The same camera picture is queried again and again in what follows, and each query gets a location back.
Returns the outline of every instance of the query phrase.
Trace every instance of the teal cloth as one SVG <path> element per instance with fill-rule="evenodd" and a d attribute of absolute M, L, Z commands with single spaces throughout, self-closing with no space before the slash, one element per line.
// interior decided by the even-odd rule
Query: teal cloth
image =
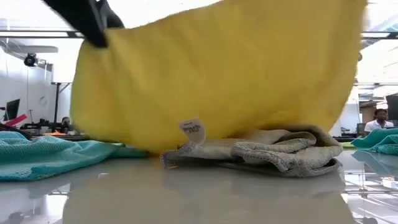
<path fill-rule="evenodd" d="M 351 143 L 360 150 L 398 156 L 398 129 L 375 129 L 365 138 L 357 138 Z"/>
<path fill-rule="evenodd" d="M 71 142 L 53 136 L 30 141 L 16 132 L 0 131 L 0 180 L 39 180 L 114 157 L 148 157 L 148 153 L 104 142 Z"/>

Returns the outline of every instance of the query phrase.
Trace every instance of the crumpled towel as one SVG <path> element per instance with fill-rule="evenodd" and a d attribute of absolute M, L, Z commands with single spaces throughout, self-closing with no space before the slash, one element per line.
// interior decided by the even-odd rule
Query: crumpled towel
<path fill-rule="evenodd" d="M 224 0 L 81 46 L 71 116 L 96 139 L 161 153 L 200 118 L 209 139 L 315 124 L 353 87 L 365 0 Z"/>
<path fill-rule="evenodd" d="M 30 141 L 17 132 L 0 131 L 0 180 L 39 180 L 112 157 L 147 157 L 148 153 L 98 141 L 71 142 L 53 136 Z"/>
<path fill-rule="evenodd" d="M 398 156 L 398 128 L 375 129 L 365 138 L 357 138 L 351 143 L 360 150 Z"/>
<path fill-rule="evenodd" d="M 180 149 L 164 152 L 166 168 L 216 164 L 234 169 L 285 177 L 311 177 L 339 168 L 334 159 L 342 146 L 316 126 L 242 133 L 235 139 L 187 142 Z"/>

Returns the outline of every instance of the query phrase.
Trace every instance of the man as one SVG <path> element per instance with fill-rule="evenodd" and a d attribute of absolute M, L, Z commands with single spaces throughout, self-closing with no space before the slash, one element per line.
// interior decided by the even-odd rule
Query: man
<path fill-rule="evenodd" d="M 377 109 L 374 112 L 376 119 L 374 121 L 370 121 L 365 125 L 365 134 L 368 135 L 371 131 L 375 129 L 382 129 L 388 127 L 394 127 L 394 124 L 386 121 L 387 119 L 387 111 L 385 109 Z"/>
<path fill-rule="evenodd" d="M 61 127 L 61 133 L 68 134 L 70 130 L 70 118 L 69 117 L 63 117 L 62 118 L 62 127 Z"/>

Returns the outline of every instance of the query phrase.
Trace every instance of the white table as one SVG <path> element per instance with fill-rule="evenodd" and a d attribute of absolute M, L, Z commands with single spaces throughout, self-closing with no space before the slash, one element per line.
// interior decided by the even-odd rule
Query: white table
<path fill-rule="evenodd" d="M 398 223 L 398 157 L 376 155 L 396 166 L 372 170 L 353 153 L 338 157 L 339 172 L 309 179 L 109 160 L 46 180 L 0 183 L 0 224 Z"/>

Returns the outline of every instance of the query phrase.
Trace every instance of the white label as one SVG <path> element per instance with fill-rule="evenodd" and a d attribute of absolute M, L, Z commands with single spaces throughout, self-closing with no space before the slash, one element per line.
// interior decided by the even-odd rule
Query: white label
<path fill-rule="evenodd" d="M 206 139 L 205 126 L 198 119 L 180 122 L 180 129 L 188 136 L 189 140 L 196 144 L 203 144 Z"/>

